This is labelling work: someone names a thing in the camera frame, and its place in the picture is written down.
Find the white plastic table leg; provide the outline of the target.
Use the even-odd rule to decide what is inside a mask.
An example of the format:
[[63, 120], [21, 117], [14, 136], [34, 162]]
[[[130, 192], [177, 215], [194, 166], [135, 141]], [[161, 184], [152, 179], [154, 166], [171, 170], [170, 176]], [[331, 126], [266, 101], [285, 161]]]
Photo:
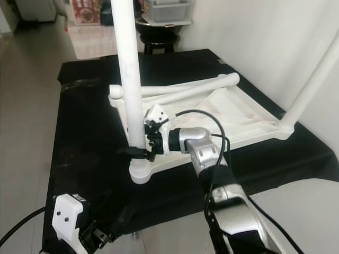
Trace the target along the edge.
[[[193, 86], [142, 86], [140, 92], [142, 97], [153, 95], [171, 94], [185, 89], [192, 88]], [[110, 85], [109, 86], [109, 98], [122, 99], [124, 91], [122, 85]]]
[[176, 102], [177, 100], [189, 98], [194, 95], [213, 91], [218, 88], [234, 86], [237, 85], [238, 82], [240, 82], [240, 75], [234, 72], [227, 75], [220, 75], [216, 78], [213, 78], [211, 81], [202, 82], [201, 84], [185, 88], [181, 91], [162, 95], [162, 97], [158, 97], [156, 99], [144, 99], [144, 102], [149, 104], [165, 105], [167, 103]]
[[133, 0], [111, 0], [111, 5], [126, 110], [128, 144], [145, 150], [146, 137]]
[[318, 92], [337, 61], [339, 61], [339, 32], [335, 34], [328, 49], [318, 65], [313, 69], [304, 87], [300, 90], [293, 104], [291, 104], [290, 109], [286, 111], [281, 121], [279, 121], [278, 129], [282, 133], [280, 140], [288, 139], [295, 132], [295, 125], [303, 111], [310, 104], [311, 99]]

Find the black tablecloth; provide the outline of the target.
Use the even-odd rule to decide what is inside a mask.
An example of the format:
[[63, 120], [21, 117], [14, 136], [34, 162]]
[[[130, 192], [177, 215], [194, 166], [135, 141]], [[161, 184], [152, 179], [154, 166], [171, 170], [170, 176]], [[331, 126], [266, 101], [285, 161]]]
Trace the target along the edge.
[[[131, 208], [120, 235], [201, 215], [204, 195], [193, 167], [182, 165], [155, 173], [143, 185], [128, 172], [128, 145], [108, 86], [120, 82], [116, 56], [68, 61], [60, 84], [100, 78], [102, 84], [60, 93], [51, 172], [44, 213], [42, 249], [71, 254], [51, 226], [54, 198], [78, 194], [91, 205], [88, 220], [100, 230], [112, 228]], [[290, 233], [304, 252], [339, 252], [339, 157], [305, 126], [296, 125], [286, 140], [271, 139], [231, 152], [234, 174], [244, 190]]]

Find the glossy dark tape strip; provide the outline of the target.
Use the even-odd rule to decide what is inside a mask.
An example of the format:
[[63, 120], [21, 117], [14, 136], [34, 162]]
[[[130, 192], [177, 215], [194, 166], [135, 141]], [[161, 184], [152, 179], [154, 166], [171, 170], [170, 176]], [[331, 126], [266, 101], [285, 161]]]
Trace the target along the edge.
[[65, 92], [71, 89], [81, 88], [81, 87], [92, 87], [99, 86], [102, 84], [102, 80], [100, 78], [87, 78], [75, 80], [69, 83], [61, 84], [61, 92]]

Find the white plastic table top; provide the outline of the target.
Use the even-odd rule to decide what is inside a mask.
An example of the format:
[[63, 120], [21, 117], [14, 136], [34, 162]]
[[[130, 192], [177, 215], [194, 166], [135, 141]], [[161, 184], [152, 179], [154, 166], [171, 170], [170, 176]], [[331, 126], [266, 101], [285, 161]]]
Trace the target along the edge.
[[[238, 86], [206, 91], [172, 102], [158, 104], [163, 97], [169, 95], [155, 95], [143, 98], [144, 112], [153, 105], [160, 105], [165, 115], [175, 117], [177, 113], [188, 110], [205, 111], [215, 116], [225, 129], [225, 134], [230, 140], [231, 150], [244, 146], [264, 142], [269, 139], [286, 140], [295, 132], [293, 124], [281, 122], [276, 116], [263, 107]], [[121, 98], [111, 98], [109, 102], [112, 108], [119, 112], [119, 118], [123, 124], [123, 130], [129, 140], [128, 121], [126, 117], [125, 101]], [[206, 128], [211, 133], [220, 134], [220, 129], [208, 116], [199, 113], [189, 113], [179, 118], [170, 120], [163, 128]], [[146, 162], [150, 171], [149, 176], [134, 176], [133, 181], [145, 183], [150, 176], [174, 167], [186, 165], [191, 162], [187, 154], [180, 152], [166, 152], [157, 155], [154, 162]]]

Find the pale checkered towel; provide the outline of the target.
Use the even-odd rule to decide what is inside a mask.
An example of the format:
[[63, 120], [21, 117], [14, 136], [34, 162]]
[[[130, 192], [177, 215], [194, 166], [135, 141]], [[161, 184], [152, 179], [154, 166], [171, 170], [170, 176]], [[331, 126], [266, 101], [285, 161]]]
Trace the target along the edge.
[[78, 60], [89, 60], [117, 54], [113, 26], [77, 26], [68, 23], [66, 31]]

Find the clear plastic storage box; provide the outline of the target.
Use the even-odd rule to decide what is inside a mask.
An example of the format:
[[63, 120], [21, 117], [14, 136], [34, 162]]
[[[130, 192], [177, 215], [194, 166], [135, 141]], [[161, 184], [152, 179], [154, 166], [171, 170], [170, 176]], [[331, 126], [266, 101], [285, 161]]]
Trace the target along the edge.
[[144, 19], [161, 24], [189, 22], [192, 9], [193, 0], [144, 0]]

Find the black bag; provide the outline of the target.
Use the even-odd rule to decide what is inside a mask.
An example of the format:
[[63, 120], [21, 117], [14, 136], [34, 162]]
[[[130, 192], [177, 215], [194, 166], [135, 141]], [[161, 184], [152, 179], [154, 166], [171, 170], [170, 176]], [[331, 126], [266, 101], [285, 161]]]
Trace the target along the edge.
[[100, 25], [114, 26], [111, 0], [100, 0]]

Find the red printed box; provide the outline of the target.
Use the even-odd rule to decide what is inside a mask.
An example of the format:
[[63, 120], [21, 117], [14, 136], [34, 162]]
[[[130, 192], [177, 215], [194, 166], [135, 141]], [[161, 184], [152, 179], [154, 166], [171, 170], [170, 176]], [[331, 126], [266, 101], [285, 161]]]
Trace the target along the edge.
[[70, 0], [73, 22], [77, 26], [99, 26], [102, 0]]

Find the grey cabinet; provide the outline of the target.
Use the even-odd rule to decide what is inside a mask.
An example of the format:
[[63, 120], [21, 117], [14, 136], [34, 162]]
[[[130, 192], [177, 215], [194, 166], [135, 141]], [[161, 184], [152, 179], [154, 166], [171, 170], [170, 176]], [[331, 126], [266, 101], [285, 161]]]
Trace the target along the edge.
[[19, 8], [22, 20], [53, 22], [56, 19], [56, 7], [53, 0], [14, 0]]

